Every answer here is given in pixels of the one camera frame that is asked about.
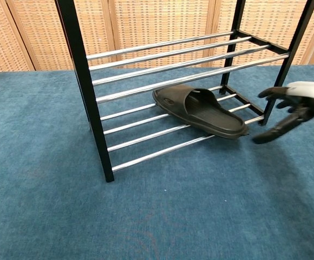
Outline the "black rubber slide sandal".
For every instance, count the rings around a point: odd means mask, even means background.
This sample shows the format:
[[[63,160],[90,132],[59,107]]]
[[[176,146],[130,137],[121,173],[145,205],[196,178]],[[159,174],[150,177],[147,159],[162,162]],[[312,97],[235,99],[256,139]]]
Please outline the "black rubber slide sandal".
[[[225,139],[248,134],[245,121],[224,109],[208,89],[178,84],[155,90],[152,97],[168,114],[208,134]]]

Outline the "black shoe rack chrome bars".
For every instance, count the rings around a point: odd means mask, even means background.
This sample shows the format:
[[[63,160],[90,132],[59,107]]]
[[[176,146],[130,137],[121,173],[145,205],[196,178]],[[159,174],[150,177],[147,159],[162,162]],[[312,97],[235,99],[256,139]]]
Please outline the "black shoe rack chrome bars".
[[[115,61],[107,64],[100,64],[98,66],[89,66],[90,60],[102,59],[105,57],[119,56],[126,53],[133,53],[137,51],[143,51],[153,48],[160,48],[165,46],[172,46],[181,43],[187,43],[188,39],[172,40],[161,43],[153,43],[147,45],[141,45],[137,47],[129,47],[119,50],[111,50],[104,53],[87,55],[81,29],[76,13],[74,1],[71,0],[69,4],[66,0],[54,0],[58,11],[58,16],[62,24],[64,36],[66,38],[68,50],[70,53],[71,60],[74,66],[74,72],[77,78],[77,83],[82,96],[83,105],[86,111],[87,119],[89,122],[90,130],[93,134],[97,151],[101,160],[103,168],[103,174],[107,182],[114,180],[114,173],[124,168],[136,165],[140,162],[147,161],[169,152],[176,151],[183,147],[187,147],[192,144],[196,144],[213,137],[219,137],[213,134],[205,132],[204,136],[196,139],[157,151],[155,153],[146,155],[144,157],[137,158],[135,160],[128,161],[121,165],[113,166],[110,160],[110,152],[116,151],[128,146],[132,146],[150,139],[154,139],[168,133],[172,133],[180,129],[192,127],[191,125],[182,122],[179,127],[173,127],[164,131],[159,131],[150,135],[140,137],[138,139],[131,140],[129,142],[121,143],[116,146],[108,146],[106,142],[106,136],[113,134],[125,129],[129,129],[130,125],[123,125],[118,128],[103,130],[102,123],[105,121],[105,117],[100,115],[99,104],[111,102],[114,100],[123,99],[129,96],[134,96],[142,93],[153,91],[175,86],[175,85],[188,85],[191,81],[201,80],[212,76],[221,76],[221,84],[217,86],[217,90],[223,95],[224,99],[236,98],[240,101],[241,107],[249,108],[256,114],[255,118],[245,121],[246,125],[258,122],[261,125],[266,124],[271,111],[272,103],[269,102],[264,109],[257,107],[250,103],[248,99],[236,92],[234,89],[229,87],[228,81],[231,72],[242,70],[245,68],[255,67],[261,64],[270,63],[273,61],[282,61],[279,74],[275,81],[275,86],[280,87],[284,82],[287,73],[291,67],[292,61],[299,47],[301,39],[305,33],[306,27],[308,26],[311,15],[314,11],[314,0],[306,0],[305,7],[299,19],[295,33],[288,48],[281,47],[254,35],[251,35],[240,29],[241,19],[244,12],[246,0],[237,0],[235,6],[235,12],[233,16],[232,27],[230,31],[224,32],[224,35],[228,37],[227,41],[219,43],[209,43],[200,46],[195,46],[187,49],[180,49],[175,51],[169,51],[165,53],[151,54],[147,56],[141,56],[137,58],[131,58],[129,60]],[[128,64],[145,62],[150,60],[161,59],[169,56],[190,53],[194,51],[206,50],[216,48],[219,46],[226,46],[227,52],[221,55],[211,56],[207,58],[201,58],[198,60],[191,60],[184,63],[174,63],[167,66],[155,67],[151,69],[139,70],[130,74],[122,74],[115,77],[105,77],[99,80],[93,80],[91,78],[91,72],[95,70],[102,70],[107,68],[122,67]],[[99,85],[107,83],[117,82],[121,80],[131,79],[142,75],[152,75],[160,72],[166,72],[174,69],[188,67],[194,64],[201,64],[209,61],[225,60],[225,65],[220,69],[211,70],[208,72],[194,74],[190,76],[180,77],[177,79],[159,82],[151,85],[146,85],[140,88],[127,90],[124,92],[114,93],[106,96],[96,96],[94,88]]]

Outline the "blue carpet table cover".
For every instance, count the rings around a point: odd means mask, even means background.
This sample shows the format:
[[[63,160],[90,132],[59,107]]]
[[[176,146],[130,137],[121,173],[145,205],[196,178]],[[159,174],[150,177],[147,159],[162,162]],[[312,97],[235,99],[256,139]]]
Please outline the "blue carpet table cover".
[[[107,183],[74,73],[0,73],[0,260],[314,260],[314,119]]]

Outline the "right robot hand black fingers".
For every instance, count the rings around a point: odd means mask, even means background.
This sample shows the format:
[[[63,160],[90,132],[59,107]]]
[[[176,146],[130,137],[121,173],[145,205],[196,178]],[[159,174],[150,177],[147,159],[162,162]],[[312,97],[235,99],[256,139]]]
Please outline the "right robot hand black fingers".
[[[285,87],[270,87],[258,94],[268,101],[280,100],[276,108],[289,107],[289,115],[268,131],[252,138],[255,144],[272,142],[314,118],[314,81],[295,81]]]

